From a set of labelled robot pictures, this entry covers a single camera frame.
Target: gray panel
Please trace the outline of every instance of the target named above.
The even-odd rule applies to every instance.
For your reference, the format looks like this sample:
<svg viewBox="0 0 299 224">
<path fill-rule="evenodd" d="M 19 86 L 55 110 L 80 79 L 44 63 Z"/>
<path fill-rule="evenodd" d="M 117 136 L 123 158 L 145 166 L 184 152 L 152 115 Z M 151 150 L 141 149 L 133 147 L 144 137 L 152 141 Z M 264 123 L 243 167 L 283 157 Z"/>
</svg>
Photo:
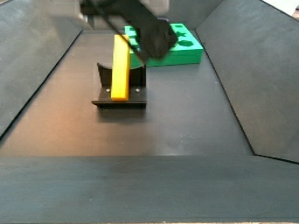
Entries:
<svg viewBox="0 0 299 224">
<path fill-rule="evenodd" d="M 43 1 L 0 6 L 0 136 L 65 53 L 81 28 L 49 17 Z"/>
<path fill-rule="evenodd" d="M 99 110 L 112 32 L 80 35 L 0 144 L 0 156 L 251 155 L 211 63 L 147 69 L 147 109 Z"/>
<path fill-rule="evenodd" d="M 0 223 L 298 223 L 298 173 L 260 157 L 1 158 Z"/>
<path fill-rule="evenodd" d="M 227 0 L 197 29 L 256 154 L 299 162 L 299 23 Z"/>
<path fill-rule="evenodd" d="M 167 17 L 195 29 L 212 13 L 223 0 L 169 0 Z"/>
</svg>

